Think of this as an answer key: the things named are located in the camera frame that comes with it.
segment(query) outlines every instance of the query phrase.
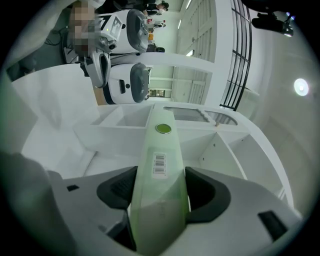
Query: green circular sticker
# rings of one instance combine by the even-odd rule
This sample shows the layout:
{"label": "green circular sticker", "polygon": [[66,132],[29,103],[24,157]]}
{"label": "green circular sticker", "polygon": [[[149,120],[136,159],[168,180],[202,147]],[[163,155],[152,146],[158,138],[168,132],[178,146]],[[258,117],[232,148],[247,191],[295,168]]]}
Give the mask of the green circular sticker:
{"label": "green circular sticker", "polygon": [[171,133],[171,127],[165,123],[157,124],[155,129],[161,134],[169,134]]}

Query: barcode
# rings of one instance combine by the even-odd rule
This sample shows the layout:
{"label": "barcode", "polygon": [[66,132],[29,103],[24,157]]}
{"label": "barcode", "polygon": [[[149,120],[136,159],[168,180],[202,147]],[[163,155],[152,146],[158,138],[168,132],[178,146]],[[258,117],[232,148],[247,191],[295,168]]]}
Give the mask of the barcode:
{"label": "barcode", "polygon": [[153,156],[153,173],[165,176],[167,172],[167,160],[165,153],[154,153]]}

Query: barcode label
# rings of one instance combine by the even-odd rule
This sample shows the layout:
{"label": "barcode label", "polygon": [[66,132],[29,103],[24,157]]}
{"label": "barcode label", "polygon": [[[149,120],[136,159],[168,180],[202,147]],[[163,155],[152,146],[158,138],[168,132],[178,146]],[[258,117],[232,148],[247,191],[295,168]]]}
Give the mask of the barcode label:
{"label": "barcode label", "polygon": [[167,155],[162,152],[153,154],[153,171],[152,177],[156,179],[167,178]]}

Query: black railing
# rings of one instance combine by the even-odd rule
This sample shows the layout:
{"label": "black railing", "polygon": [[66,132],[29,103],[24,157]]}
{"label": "black railing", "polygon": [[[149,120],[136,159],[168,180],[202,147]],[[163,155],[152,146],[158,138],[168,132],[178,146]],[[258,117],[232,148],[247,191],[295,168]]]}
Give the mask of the black railing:
{"label": "black railing", "polygon": [[234,31],[236,32],[235,45],[232,50],[231,68],[229,79],[226,84],[224,95],[220,103],[221,107],[237,110],[244,93],[252,51],[252,27],[249,9],[243,5],[241,0],[231,0],[235,17]]}

